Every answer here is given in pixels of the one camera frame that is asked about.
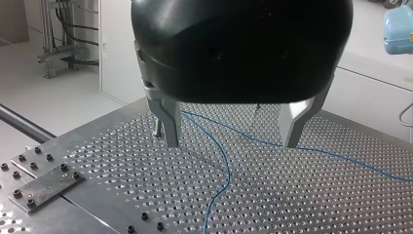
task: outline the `blue cable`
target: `blue cable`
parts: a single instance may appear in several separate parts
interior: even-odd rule
[[[225,186],[221,190],[219,190],[219,192],[217,194],[215,194],[215,196],[212,197],[212,200],[210,200],[209,206],[208,206],[207,211],[206,211],[206,220],[205,220],[205,223],[204,223],[204,234],[207,234],[207,222],[208,222],[208,219],[209,219],[210,209],[212,209],[212,206],[213,206],[213,203],[215,202],[215,199],[217,197],[219,197],[219,195],[221,195],[221,193],[223,193],[231,183],[230,166],[228,164],[227,154],[225,153],[222,145],[218,142],[218,140],[216,140],[215,137],[213,137],[213,135],[211,135],[203,126],[198,124],[193,118],[189,117],[188,115],[186,115],[184,113],[182,115],[185,118],[187,118],[189,121],[191,121],[194,125],[196,125],[198,128],[200,128],[210,139],[213,140],[213,142],[215,142],[215,144],[219,148],[219,151],[221,151],[221,153],[222,153],[222,158],[224,159],[225,166],[227,167],[227,174],[228,174],[227,183],[225,184]]]
[[[246,138],[248,138],[248,139],[250,139],[250,140],[257,141],[257,142],[264,143],[264,144],[268,144],[268,145],[272,145],[272,146],[275,146],[275,147],[282,147],[282,144],[280,144],[280,143],[273,143],[273,142],[270,142],[270,141],[266,141],[266,140],[262,140],[262,139],[259,139],[259,138],[255,138],[255,137],[250,136],[250,135],[248,135],[248,134],[246,134],[246,133],[244,133],[244,132],[241,132],[241,131],[239,131],[239,130],[237,130],[237,129],[229,126],[229,125],[223,124],[223,123],[221,123],[221,122],[219,122],[219,121],[216,121],[216,120],[213,120],[213,119],[210,119],[210,118],[208,118],[208,117],[206,117],[206,116],[203,116],[203,115],[200,115],[200,114],[191,113],[191,112],[185,111],[185,110],[181,110],[181,112],[182,112],[182,113],[185,113],[185,114],[192,115],[192,116],[197,116],[197,117],[206,119],[206,120],[208,120],[208,121],[210,121],[210,122],[212,122],[212,123],[215,123],[215,124],[218,124],[218,125],[220,125],[220,126],[223,126],[223,127],[227,128],[227,129],[230,129],[230,130],[232,130],[232,131],[234,131],[234,132],[236,132],[236,133],[238,133],[238,134],[242,135],[243,137],[246,137]],[[386,172],[386,171],[384,171],[384,170],[382,170],[382,169],[379,169],[379,168],[376,168],[376,167],[374,167],[374,166],[371,166],[371,165],[365,164],[365,163],[363,163],[363,162],[360,162],[359,160],[356,160],[356,159],[353,159],[353,158],[350,158],[350,157],[348,157],[348,156],[344,156],[344,155],[341,155],[341,154],[338,154],[338,153],[329,152],[329,151],[326,151],[326,150],[324,150],[324,149],[317,149],[317,148],[311,148],[311,147],[297,147],[297,149],[305,150],[305,151],[313,151],[313,152],[318,152],[318,153],[322,153],[322,154],[327,154],[327,155],[330,155],[330,156],[333,156],[333,157],[336,157],[336,158],[340,158],[340,159],[344,159],[344,160],[349,161],[349,162],[352,162],[352,163],[354,163],[354,164],[363,166],[363,167],[365,167],[365,168],[367,168],[367,169],[370,169],[370,170],[372,170],[372,171],[374,171],[374,172],[376,172],[376,173],[378,173],[378,174],[381,174],[381,175],[383,175],[383,176],[387,176],[387,177],[392,178],[392,179],[401,180],[401,181],[407,181],[407,182],[413,182],[413,178],[406,178],[406,177],[400,177],[400,176],[397,176],[397,175],[392,175],[392,174],[390,174],[390,173],[388,173],[388,172]]]

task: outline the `white wall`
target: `white wall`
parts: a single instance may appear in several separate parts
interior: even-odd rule
[[[0,38],[12,43],[28,39],[22,0],[0,0]],[[7,45],[0,41],[0,46]]]
[[[124,103],[145,97],[134,50],[131,0],[101,0],[101,90]]]

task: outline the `bolt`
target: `bolt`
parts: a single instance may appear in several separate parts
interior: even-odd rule
[[[7,163],[2,163],[1,164],[1,170],[2,171],[7,171],[9,169],[9,166],[7,166]]]
[[[53,161],[53,156],[52,156],[52,154],[46,155],[46,160],[48,160],[49,162]]]
[[[128,227],[128,233],[134,233],[134,226],[129,226]]]
[[[19,161],[21,161],[21,162],[25,161],[25,156],[20,154],[19,155]]]
[[[17,198],[17,199],[21,198],[22,197],[21,191],[16,189],[15,191],[13,191],[13,196],[15,196],[15,198]]]
[[[78,179],[80,177],[80,174],[78,172],[74,172],[72,176],[74,179]]]
[[[20,173],[18,171],[13,172],[13,178],[20,178]]]
[[[162,222],[158,222],[158,224],[156,225],[156,229],[162,231],[164,229],[164,224]]]
[[[148,213],[142,213],[142,220],[147,220],[149,218]]]
[[[67,165],[66,164],[60,164],[60,170],[62,172],[66,172],[67,171]]]
[[[30,163],[30,168],[32,169],[32,170],[34,170],[34,169],[37,169],[37,164],[36,163]]]
[[[28,207],[28,208],[30,208],[30,209],[35,208],[35,207],[36,207],[36,203],[34,202],[34,200],[33,200],[33,199],[29,199],[29,200],[27,200],[27,207]]]

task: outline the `metal frame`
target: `metal frame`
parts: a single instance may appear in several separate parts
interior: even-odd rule
[[[45,78],[51,79],[56,77],[56,61],[67,57],[74,57],[76,55],[76,49],[72,40],[67,40],[67,46],[58,47],[58,51],[54,48],[51,11],[58,8],[58,4],[56,2],[50,2],[50,0],[39,0],[39,2],[44,51],[44,54],[39,57],[39,62],[46,64]],[[71,16],[71,14],[73,14],[73,11],[67,9],[64,4],[63,8],[64,11],[69,12],[68,15]],[[73,63],[69,63],[68,67],[73,70],[78,69],[77,65]]]

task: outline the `aluminum surface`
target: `aluminum surface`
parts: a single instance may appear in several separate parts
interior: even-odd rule
[[[277,105],[181,108],[282,141]],[[163,233],[201,233],[207,204],[226,182],[221,154],[186,120],[181,147],[166,147],[153,137],[156,119],[147,111],[145,102],[134,103],[42,145],[43,155],[29,151],[26,163],[13,161],[28,172],[36,162],[35,176],[63,161],[82,172],[88,180],[65,197],[119,232],[132,224],[137,233],[159,233],[161,221]],[[326,154],[250,141],[195,119],[223,145],[233,177],[215,202],[209,233],[413,233],[413,183]],[[306,125],[299,145],[413,176],[409,144],[325,112]],[[45,159],[48,153],[53,162]],[[142,213],[149,219],[141,220]]]
[[[19,178],[13,178],[19,172]],[[12,203],[7,196],[32,177],[9,164],[8,170],[0,171],[0,233],[31,234],[73,234],[73,233],[116,233],[102,225],[95,218],[84,213],[62,198],[57,198],[39,212],[29,215]]]
[[[28,214],[33,214],[51,203],[58,195],[76,186],[85,178],[82,174],[65,166],[56,167],[48,173],[31,180],[13,191],[9,199]]]

